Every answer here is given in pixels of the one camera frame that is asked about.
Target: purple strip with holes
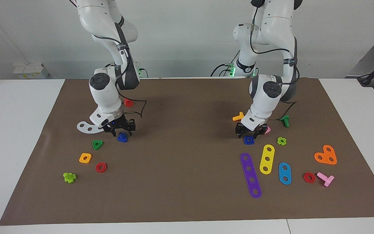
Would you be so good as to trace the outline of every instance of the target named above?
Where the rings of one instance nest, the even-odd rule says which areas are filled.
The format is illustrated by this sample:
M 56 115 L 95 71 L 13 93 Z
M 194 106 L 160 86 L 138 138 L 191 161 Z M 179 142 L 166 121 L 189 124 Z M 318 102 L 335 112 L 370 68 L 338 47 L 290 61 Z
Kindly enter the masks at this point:
M 245 173 L 246 183 L 249 188 L 249 194 L 251 194 L 253 198 L 260 198 L 262 191 L 251 156 L 247 153 L 243 153 L 240 155 L 240 161 L 242 162 L 243 172 Z

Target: orange heart shape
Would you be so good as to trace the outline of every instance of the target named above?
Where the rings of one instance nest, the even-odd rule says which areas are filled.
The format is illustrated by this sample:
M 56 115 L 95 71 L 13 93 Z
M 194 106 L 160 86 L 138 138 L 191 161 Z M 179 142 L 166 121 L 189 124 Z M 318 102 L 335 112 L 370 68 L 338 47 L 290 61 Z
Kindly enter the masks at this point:
M 324 145 L 322 147 L 322 150 L 324 151 L 324 153 L 316 153 L 314 155 L 314 158 L 317 162 L 330 165 L 337 164 L 337 157 L 333 147 L 331 147 L 330 145 Z

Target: red hexagon nut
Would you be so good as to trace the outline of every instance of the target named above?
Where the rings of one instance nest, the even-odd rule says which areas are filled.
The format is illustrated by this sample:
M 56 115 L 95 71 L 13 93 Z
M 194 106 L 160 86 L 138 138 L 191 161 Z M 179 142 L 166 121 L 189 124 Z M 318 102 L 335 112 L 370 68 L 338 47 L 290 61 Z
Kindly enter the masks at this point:
M 313 173 L 307 172 L 307 173 L 304 174 L 304 180 L 305 180 L 305 182 L 312 184 L 312 183 L 316 182 L 316 177 L 314 176 Z
M 124 101 L 123 101 L 123 104 L 126 107 L 130 108 L 130 107 L 132 107 L 134 105 L 134 101 L 125 98 Z
M 100 162 L 95 166 L 95 169 L 99 173 L 104 173 L 108 167 L 106 166 L 106 163 Z

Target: table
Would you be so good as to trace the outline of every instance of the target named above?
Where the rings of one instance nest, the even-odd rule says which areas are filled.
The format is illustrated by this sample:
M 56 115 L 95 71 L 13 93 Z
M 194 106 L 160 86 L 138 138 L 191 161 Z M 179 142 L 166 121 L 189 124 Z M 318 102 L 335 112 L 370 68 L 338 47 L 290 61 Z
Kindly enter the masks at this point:
M 320 80 L 374 172 L 374 90 L 356 80 Z M 0 217 L 64 80 L 0 80 Z M 374 218 L 71 224 L 0 227 L 0 233 L 371 233 Z

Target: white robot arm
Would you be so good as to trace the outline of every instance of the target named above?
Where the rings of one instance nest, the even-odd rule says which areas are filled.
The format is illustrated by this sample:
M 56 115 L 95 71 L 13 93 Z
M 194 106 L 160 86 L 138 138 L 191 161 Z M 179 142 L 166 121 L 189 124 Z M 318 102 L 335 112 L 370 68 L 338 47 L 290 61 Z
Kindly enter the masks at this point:
M 253 103 L 248 112 L 236 126 L 239 137 L 245 132 L 255 132 L 254 138 L 263 135 L 267 129 L 266 121 L 278 102 L 291 99 L 296 92 L 299 77 L 297 65 L 297 40 L 291 30 L 294 9 L 302 0 L 252 0 L 256 7 L 252 24 L 239 24 L 233 36 L 239 43 L 240 55 L 234 65 L 235 75 L 249 77 L 253 74 L 258 54 L 254 44 L 271 45 L 282 52 L 283 75 L 259 74 L 252 77 L 249 94 Z
M 128 46 L 128 42 L 138 38 L 138 31 L 120 14 L 115 0 L 77 0 L 76 5 L 82 26 L 114 60 L 114 66 L 96 69 L 89 80 L 89 89 L 98 104 L 90 116 L 94 125 L 80 122 L 77 129 L 90 134 L 111 132 L 113 136 L 116 136 L 115 129 L 124 129 L 132 135 L 135 120 L 126 120 L 118 89 L 135 89 L 139 84 Z

